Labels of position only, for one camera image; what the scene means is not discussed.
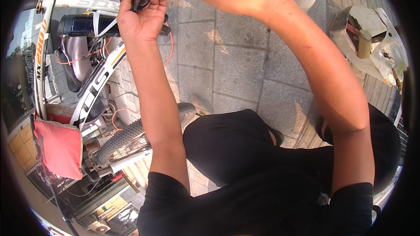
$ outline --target finger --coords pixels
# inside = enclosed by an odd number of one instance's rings
[[[127,11],[131,11],[131,0],[122,0],[119,13],[121,14]]]
[[[168,0],[159,0],[158,10],[165,13],[167,8],[168,8]]]
[[[149,0],[149,3],[150,9],[157,9],[159,7],[159,0]]]

